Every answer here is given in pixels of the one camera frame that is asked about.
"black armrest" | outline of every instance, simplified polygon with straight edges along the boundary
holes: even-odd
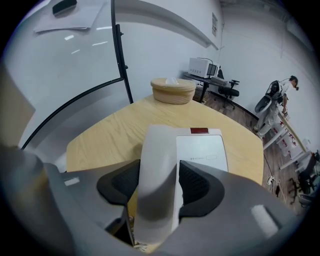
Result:
[[[231,89],[235,86],[235,85],[238,85],[239,84],[239,81],[237,80],[231,80],[229,81],[230,85],[231,85]]]

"round wooden tissue box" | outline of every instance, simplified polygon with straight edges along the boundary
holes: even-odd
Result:
[[[160,102],[186,104],[195,95],[196,85],[190,80],[177,79],[178,84],[166,84],[166,78],[151,81],[153,97]]]

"whiteboard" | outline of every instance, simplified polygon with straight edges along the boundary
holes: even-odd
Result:
[[[25,19],[14,31],[4,52],[12,80],[34,106],[23,132],[21,147],[56,109],[79,94],[120,78],[110,0],[78,0],[78,5],[104,2],[90,29],[35,33],[34,28],[50,3]]]

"wooden table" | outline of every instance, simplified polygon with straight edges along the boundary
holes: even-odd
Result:
[[[93,169],[140,159],[150,124],[220,129],[229,172],[261,185],[263,145],[251,131],[196,101],[172,105],[157,101],[152,95],[109,115],[72,140],[66,150],[67,171]]]

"paper sheet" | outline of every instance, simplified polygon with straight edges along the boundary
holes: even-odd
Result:
[[[57,17],[54,16],[52,8],[46,6],[47,10],[34,28],[34,32],[91,28],[102,6],[103,3],[84,4],[78,2],[75,8],[67,10]]]

